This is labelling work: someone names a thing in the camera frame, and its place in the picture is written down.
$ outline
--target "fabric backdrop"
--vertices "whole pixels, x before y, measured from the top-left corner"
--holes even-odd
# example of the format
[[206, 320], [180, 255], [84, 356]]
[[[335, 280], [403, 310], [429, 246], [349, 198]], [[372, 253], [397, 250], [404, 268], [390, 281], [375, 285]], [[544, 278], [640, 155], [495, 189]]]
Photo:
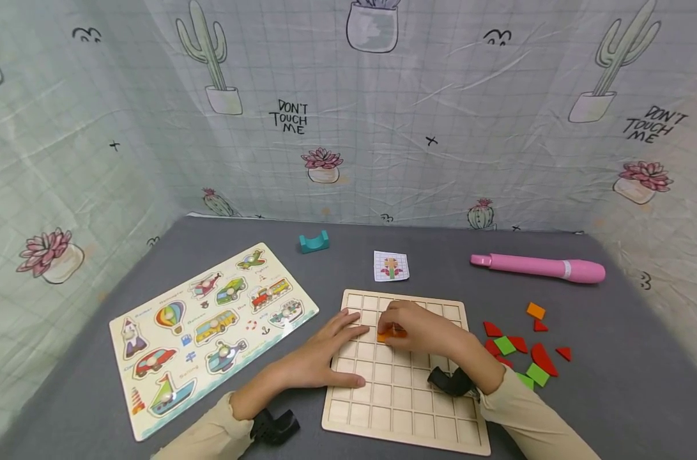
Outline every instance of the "fabric backdrop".
[[697, 362], [697, 0], [0, 0], [0, 434], [190, 211], [592, 233]]

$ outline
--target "pink marker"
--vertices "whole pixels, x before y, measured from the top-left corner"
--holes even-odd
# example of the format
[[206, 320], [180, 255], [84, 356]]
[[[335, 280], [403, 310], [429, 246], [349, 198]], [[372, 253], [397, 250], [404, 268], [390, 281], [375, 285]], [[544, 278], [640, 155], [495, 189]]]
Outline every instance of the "pink marker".
[[596, 284], [606, 277], [606, 270], [602, 265], [577, 259], [555, 261], [537, 257], [504, 256], [503, 254], [489, 254], [488, 256], [473, 254], [471, 263], [488, 266], [491, 270], [550, 276], [572, 282], [582, 282], [583, 284]]

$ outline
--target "beige sleeve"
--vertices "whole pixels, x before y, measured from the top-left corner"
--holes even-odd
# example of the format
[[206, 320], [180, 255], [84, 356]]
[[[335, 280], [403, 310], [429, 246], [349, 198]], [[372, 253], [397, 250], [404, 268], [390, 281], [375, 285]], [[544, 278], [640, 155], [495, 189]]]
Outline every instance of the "beige sleeve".
[[502, 385], [482, 394], [482, 415], [507, 430], [528, 460], [601, 460], [568, 424], [507, 368]]
[[253, 442], [254, 422], [233, 418], [231, 394], [223, 396], [215, 407], [151, 460], [236, 460], [243, 455]]

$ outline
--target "gray tabletop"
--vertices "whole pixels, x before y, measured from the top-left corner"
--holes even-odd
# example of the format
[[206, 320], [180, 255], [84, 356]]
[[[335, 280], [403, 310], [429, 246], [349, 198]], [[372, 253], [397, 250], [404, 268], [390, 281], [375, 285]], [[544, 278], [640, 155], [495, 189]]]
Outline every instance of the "gray tabletop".
[[[302, 255], [298, 236], [330, 235], [328, 250]], [[265, 242], [320, 306], [321, 312], [144, 442], [134, 441], [116, 369], [108, 321], [257, 242]], [[411, 277], [373, 281], [373, 250], [408, 255]], [[471, 253], [508, 253], [600, 262], [598, 286], [491, 272], [470, 266]], [[462, 229], [340, 226], [305, 222], [187, 217], [180, 219], [109, 295], [68, 354], [27, 404], [0, 444], [0, 459], [148, 459], [266, 363], [298, 347], [340, 307], [344, 289], [460, 300], [470, 330], [482, 321], [509, 335], [538, 339], [525, 314], [530, 301], [547, 310], [559, 378], [540, 396], [602, 459], [697, 459], [697, 369], [650, 312], [613, 260], [588, 236]], [[528, 355], [513, 353], [522, 372]], [[325, 390], [281, 394], [270, 409], [294, 411], [302, 429], [285, 445], [252, 446], [245, 459], [468, 458], [455, 452], [324, 431]], [[492, 459], [523, 459], [504, 430], [489, 424]]]

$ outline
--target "vehicle puzzle board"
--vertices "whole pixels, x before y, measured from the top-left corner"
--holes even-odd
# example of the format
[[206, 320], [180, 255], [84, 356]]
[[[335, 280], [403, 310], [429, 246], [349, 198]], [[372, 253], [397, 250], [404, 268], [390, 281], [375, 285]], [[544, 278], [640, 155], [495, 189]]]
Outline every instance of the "vehicle puzzle board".
[[143, 441], [318, 314], [264, 243], [111, 321], [131, 426]]
[[378, 316], [392, 300], [411, 300], [468, 330], [462, 302], [354, 291], [343, 294], [342, 309], [361, 312], [369, 332], [348, 342], [333, 357], [333, 370], [366, 379], [363, 388], [328, 388], [323, 428], [465, 454], [491, 455], [486, 421], [470, 394], [451, 397], [427, 382], [436, 366], [458, 368], [436, 355], [392, 349], [376, 340]]

